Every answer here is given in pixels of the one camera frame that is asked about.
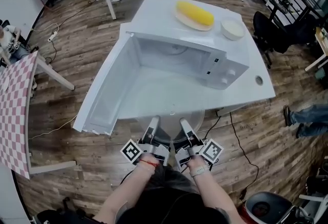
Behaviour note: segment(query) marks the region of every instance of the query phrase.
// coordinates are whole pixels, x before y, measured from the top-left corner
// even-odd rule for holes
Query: black shoe
[[[296,138],[299,138],[299,133],[300,133],[300,131],[301,131],[301,129],[302,129],[303,127],[304,127],[304,124],[303,124],[303,123],[299,124],[298,129],[297,129],[297,131],[296,131]]]
[[[292,125],[292,122],[289,118],[289,114],[290,114],[290,109],[289,106],[284,106],[283,107],[283,116],[285,117],[285,123],[286,123],[286,127],[290,127]]]

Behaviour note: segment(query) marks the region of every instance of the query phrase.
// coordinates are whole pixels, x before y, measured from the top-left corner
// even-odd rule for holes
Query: white t-shirt
[[[4,28],[4,37],[0,38],[0,51],[7,52],[8,44],[15,40],[14,36],[12,35],[15,32],[15,27],[12,25],[7,25]]]

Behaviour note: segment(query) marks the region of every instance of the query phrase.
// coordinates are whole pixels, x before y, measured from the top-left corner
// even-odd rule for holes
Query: red bracelet
[[[152,162],[149,162],[149,161],[146,161],[146,160],[143,160],[143,159],[140,159],[140,161],[145,162],[145,163],[147,163],[147,164],[150,164],[150,165],[152,165],[152,166],[154,166],[154,167],[157,167],[157,166],[158,166],[157,163],[152,163]]]

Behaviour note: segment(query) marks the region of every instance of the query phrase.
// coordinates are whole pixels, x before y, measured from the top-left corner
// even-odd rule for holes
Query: checkered tablecloth
[[[25,116],[36,57],[37,52],[0,73],[0,162],[28,179]],[[10,80],[4,91],[6,77]]]

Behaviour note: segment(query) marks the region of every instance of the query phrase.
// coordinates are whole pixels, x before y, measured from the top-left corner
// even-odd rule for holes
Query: bowl
[[[231,18],[225,18],[221,20],[221,31],[226,38],[233,41],[242,39],[245,36],[245,29],[243,24]]]

